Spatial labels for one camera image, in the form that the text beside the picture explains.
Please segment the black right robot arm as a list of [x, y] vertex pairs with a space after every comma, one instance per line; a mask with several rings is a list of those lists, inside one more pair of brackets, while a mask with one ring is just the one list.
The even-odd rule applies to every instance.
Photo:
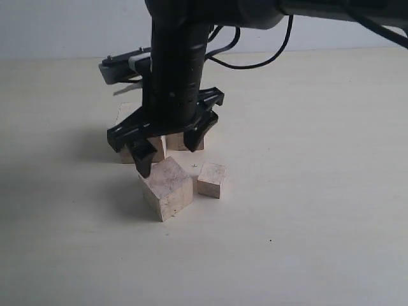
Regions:
[[142, 89], [142, 105], [110, 128], [107, 140], [119, 152], [127, 147], [136, 169], [150, 175], [156, 149], [150, 138], [184, 135], [184, 145], [195, 151], [217, 122], [214, 105], [224, 94], [200, 87], [204, 63], [214, 61], [207, 51], [224, 26], [270, 29], [283, 18], [308, 16], [356, 22], [373, 33], [407, 46], [406, 1], [147, 1], [152, 18], [151, 44], [103, 59], [100, 72], [108, 85], [130, 83]]

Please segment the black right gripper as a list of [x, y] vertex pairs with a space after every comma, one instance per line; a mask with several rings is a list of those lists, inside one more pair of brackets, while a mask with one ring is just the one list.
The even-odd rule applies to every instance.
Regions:
[[218, 122], [219, 116], [213, 111], [221, 106], [224, 93], [213, 87], [198, 91], [198, 98], [171, 109], [167, 103], [157, 110], [139, 107], [116, 126], [107, 131], [111, 148], [118, 152], [127, 147], [138, 173], [148, 178], [157, 149], [149, 138], [183, 133], [184, 146], [195, 152], [207, 132]]

